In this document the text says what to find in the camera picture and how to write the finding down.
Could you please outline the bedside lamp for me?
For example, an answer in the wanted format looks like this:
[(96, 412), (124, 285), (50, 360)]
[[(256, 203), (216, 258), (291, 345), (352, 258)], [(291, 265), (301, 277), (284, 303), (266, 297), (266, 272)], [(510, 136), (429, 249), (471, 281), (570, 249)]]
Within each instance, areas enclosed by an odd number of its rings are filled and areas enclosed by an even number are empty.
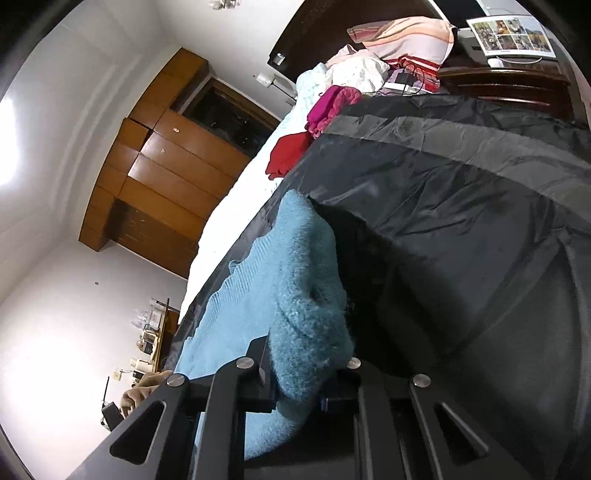
[(266, 75), (265, 73), (259, 73), (253, 76), (256, 79), (256, 82), (259, 85), (262, 85), (266, 89), (274, 88), (279, 91), (281, 94), (287, 97), (290, 100), (291, 104), (296, 104), (297, 102), (297, 94), (294, 92), (293, 89), (287, 88), (284, 86), (283, 83), (280, 83), (280, 80), (276, 78), (274, 75)]

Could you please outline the dark wooden nightstand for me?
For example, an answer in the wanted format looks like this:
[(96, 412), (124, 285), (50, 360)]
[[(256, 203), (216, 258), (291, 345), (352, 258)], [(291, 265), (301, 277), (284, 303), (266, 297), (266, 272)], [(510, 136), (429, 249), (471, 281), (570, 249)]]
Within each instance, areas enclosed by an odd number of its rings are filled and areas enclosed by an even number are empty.
[(447, 66), (438, 77), (441, 85), (456, 95), (535, 110), (582, 126), (588, 124), (574, 71), (565, 62), (519, 64), (504, 60), (500, 67)]

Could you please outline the cluttered wooden desk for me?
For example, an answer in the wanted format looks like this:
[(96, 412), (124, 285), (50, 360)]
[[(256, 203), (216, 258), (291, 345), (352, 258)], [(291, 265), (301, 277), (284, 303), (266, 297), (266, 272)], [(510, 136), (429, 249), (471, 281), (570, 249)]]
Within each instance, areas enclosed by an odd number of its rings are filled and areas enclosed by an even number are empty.
[(110, 379), (115, 382), (129, 380), (134, 384), (146, 374), (161, 372), (178, 327), (179, 314), (170, 299), (150, 299), (148, 309), (131, 321), (138, 331), (133, 353), (126, 365), (114, 369)]

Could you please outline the wall sconce lamp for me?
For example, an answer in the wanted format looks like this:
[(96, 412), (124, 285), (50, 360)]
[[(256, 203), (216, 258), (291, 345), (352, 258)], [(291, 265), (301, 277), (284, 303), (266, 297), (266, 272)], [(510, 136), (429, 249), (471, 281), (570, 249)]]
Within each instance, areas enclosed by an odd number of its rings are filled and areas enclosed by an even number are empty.
[(214, 10), (235, 9), (242, 4), (242, 0), (211, 0), (208, 4)]

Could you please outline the white crumpled clothes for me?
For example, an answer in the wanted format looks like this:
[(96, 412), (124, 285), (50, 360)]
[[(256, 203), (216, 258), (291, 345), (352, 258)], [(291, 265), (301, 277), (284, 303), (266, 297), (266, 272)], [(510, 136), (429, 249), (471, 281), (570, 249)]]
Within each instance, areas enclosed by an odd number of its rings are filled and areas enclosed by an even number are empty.
[(325, 66), (325, 85), (352, 87), (362, 94), (379, 91), (391, 70), (391, 66), (373, 52), (367, 49), (355, 50), (351, 45), (339, 49)]

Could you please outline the teal knit sweater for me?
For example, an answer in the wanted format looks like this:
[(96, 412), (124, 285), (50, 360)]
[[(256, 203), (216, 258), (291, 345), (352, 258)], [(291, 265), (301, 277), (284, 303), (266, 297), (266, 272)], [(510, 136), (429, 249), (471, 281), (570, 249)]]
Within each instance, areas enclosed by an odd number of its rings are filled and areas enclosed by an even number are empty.
[(273, 228), (207, 301), (174, 370), (190, 379), (213, 374), (266, 337), (279, 396), (273, 412), (246, 416), (245, 459), (256, 458), (293, 438), (322, 384), (348, 366), (345, 313), (334, 232), (310, 200), (290, 190)]

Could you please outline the white bed cover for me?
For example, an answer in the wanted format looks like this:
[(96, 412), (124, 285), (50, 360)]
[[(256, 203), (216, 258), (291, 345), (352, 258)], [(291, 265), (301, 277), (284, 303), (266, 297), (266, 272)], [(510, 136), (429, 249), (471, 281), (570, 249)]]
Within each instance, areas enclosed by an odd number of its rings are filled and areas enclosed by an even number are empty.
[(180, 307), (181, 315), (187, 313), (189, 305), (211, 277), (215, 267), (280, 185), (280, 180), (270, 180), (266, 174), (271, 150), (281, 137), (304, 131), (308, 112), (327, 89), (327, 72), (325, 64), (318, 63), (297, 77), (297, 103), (212, 211), (198, 241), (197, 255), (190, 264), (186, 292)]

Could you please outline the black satin sheet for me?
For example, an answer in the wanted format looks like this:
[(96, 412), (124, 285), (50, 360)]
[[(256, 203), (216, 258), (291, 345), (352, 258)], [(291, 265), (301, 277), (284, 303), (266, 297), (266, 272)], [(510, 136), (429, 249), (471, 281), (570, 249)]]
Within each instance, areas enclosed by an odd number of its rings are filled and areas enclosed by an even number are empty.
[[(588, 130), (482, 100), (375, 97), (343, 115), (492, 127), (590, 165)], [(168, 367), (290, 190), (310, 198), (335, 234), (361, 357), (390, 375), (439, 377), (533, 477), (589, 477), (590, 219), (438, 155), (322, 133), (189, 305)]]

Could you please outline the small dark monitor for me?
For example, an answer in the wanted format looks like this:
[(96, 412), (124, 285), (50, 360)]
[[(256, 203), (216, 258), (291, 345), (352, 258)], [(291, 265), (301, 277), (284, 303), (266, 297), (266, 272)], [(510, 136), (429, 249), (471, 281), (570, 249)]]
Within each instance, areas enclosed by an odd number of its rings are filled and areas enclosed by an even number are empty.
[(468, 28), (469, 20), (488, 15), (477, 0), (435, 0), (435, 4), (444, 18), (457, 28)]

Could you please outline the brown knit garment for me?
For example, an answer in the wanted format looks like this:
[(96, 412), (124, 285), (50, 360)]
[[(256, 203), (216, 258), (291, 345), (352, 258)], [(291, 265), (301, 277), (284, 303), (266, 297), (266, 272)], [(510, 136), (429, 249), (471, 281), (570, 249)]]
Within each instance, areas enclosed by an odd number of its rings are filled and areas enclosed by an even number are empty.
[(124, 418), (128, 417), (171, 374), (171, 370), (145, 374), (134, 387), (125, 391), (120, 400), (122, 416)]

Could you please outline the photo collage frame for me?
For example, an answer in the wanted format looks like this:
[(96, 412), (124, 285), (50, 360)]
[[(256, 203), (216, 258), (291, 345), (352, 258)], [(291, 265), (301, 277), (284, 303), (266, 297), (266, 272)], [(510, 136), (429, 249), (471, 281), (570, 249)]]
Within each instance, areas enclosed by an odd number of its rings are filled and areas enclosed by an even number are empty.
[(525, 15), (487, 16), (468, 19), (467, 23), (487, 57), (556, 58), (544, 28), (534, 17)]

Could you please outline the dark wooden headboard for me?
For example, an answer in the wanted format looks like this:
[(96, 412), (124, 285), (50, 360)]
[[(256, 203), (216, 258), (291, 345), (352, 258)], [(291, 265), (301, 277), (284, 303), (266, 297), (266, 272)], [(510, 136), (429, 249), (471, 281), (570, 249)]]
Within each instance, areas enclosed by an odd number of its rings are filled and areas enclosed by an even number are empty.
[(295, 81), (351, 42), (349, 28), (411, 16), (439, 19), (444, 14), (435, 2), (424, 0), (304, 1), (271, 48), (267, 65)]

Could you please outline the red striped folded cloth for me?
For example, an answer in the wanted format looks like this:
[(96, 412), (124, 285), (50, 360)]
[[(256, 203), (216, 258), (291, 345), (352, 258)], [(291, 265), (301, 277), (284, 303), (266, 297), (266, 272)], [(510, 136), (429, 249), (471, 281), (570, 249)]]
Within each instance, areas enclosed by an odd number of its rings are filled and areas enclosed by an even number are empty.
[(440, 90), (439, 64), (407, 55), (387, 60), (387, 63), (391, 69), (383, 89), (397, 91), (403, 96), (435, 94)]

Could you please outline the magenta folded garment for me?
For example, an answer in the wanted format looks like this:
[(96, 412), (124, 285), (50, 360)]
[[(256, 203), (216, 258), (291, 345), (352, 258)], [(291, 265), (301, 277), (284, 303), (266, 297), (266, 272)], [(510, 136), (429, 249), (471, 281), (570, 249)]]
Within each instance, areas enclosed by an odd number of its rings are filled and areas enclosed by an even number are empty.
[(362, 92), (353, 87), (339, 85), (329, 87), (308, 112), (305, 126), (308, 133), (314, 139), (320, 137), (342, 108), (358, 103), (362, 96)]

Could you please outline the striped pink pillow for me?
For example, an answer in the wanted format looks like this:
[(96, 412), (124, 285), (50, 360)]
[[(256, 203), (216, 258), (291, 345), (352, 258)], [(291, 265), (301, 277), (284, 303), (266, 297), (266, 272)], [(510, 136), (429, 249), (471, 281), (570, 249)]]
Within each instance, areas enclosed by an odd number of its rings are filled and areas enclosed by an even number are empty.
[(424, 16), (365, 23), (346, 32), (354, 43), (386, 62), (407, 55), (441, 68), (454, 46), (454, 26), (447, 20)]

